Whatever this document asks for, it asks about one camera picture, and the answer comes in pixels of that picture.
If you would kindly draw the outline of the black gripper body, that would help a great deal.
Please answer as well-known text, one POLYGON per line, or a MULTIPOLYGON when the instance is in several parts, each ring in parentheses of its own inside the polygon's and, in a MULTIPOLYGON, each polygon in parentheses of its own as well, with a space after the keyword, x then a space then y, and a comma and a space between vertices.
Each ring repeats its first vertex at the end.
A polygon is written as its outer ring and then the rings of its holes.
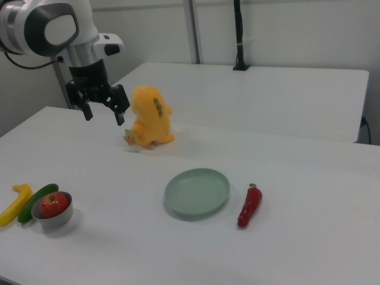
POLYGON ((70 103, 79 103, 80 94, 91 102, 104 103, 109 98, 110 85, 104 60, 79 67, 69 67, 72 80, 68 82, 70 103))

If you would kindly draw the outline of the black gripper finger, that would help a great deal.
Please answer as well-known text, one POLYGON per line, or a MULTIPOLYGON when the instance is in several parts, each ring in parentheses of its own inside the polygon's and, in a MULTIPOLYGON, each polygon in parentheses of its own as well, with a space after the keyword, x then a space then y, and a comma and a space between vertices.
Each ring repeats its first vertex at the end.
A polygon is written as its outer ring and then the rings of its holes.
POLYGON ((73 80, 69 81, 65 88, 71 106, 76 106, 82 110, 85 119, 89 121, 93 117, 93 114, 88 105, 89 99, 87 95, 78 89, 73 80))
POLYGON ((105 91, 103 104, 114 113, 116 123, 121 126, 125 122, 124 114, 130 107, 124 87, 121 84, 108 87, 105 91))

